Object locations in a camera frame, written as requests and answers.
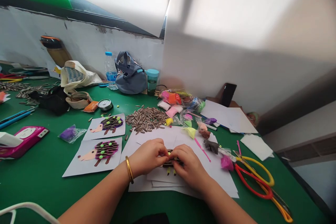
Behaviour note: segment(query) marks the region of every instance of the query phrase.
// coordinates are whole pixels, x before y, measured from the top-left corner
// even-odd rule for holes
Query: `hand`
[[[212,181],[209,174],[204,169],[194,151],[188,145],[179,145],[171,152],[169,158],[178,157],[183,163],[183,167],[178,162],[172,160],[176,173],[181,176],[186,183],[196,191],[203,193]]]
[[[169,160],[168,151],[161,138],[143,143],[129,158],[133,178],[145,175]]]

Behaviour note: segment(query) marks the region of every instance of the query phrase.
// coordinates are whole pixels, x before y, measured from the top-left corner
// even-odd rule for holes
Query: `gold bangle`
[[[128,175],[129,175],[129,179],[131,180],[131,183],[133,184],[134,183],[134,180],[133,180],[133,175],[132,175],[132,171],[131,171],[131,167],[130,167],[130,162],[128,161],[128,156],[125,157],[126,158],[126,163],[127,163],[127,170],[128,170]]]

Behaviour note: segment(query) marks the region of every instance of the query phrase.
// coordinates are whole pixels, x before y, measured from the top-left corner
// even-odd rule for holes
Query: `gray bag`
[[[144,69],[134,62],[127,51],[121,51],[115,58],[115,67],[123,73],[118,74],[115,83],[122,93],[135,95],[147,88]]]

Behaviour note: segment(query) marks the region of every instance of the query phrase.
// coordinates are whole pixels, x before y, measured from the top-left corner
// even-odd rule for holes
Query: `yellow-handled scissors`
[[[265,166],[263,166],[260,162],[258,162],[255,159],[252,159],[250,157],[245,157],[241,156],[237,151],[233,151],[237,155],[237,161],[242,162],[257,178],[265,182],[267,185],[270,187],[274,186],[274,178],[271,175],[271,173],[266,169]],[[264,180],[256,171],[255,169],[249,165],[247,161],[251,161],[259,165],[268,175],[269,181]],[[261,183],[257,181],[257,183],[260,185],[260,187],[264,190],[265,193],[268,193],[268,189],[265,188]],[[276,207],[279,209],[281,212],[283,218],[285,219],[286,222],[292,223],[293,219],[291,218],[291,213],[290,210],[287,206],[287,204],[280,198],[280,196],[272,189],[273,192],[273,197],[271,198],[272,202],[276,205]]]

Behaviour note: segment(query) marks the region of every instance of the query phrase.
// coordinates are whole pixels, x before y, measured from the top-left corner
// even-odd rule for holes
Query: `pink craft stick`
[[[237,145],[238,145],[238,150],[239,150],[239,155],[242,155],[242,152],[240,151],[240,145],[239,145],[239,140],[237,140]]]
[[[203,151],[203,153],[204,153],[204,154],[206,155],[206,157],[209,159],[209,162],[211,162],[211,160],[210,160],[208,154],[205,152],[205,150],[203,150],[202,146],[201,146],[200,143],[197,141],[197,139],[194,138],[194,140],[195,140],[196,144],[198,145],[198,147]]]

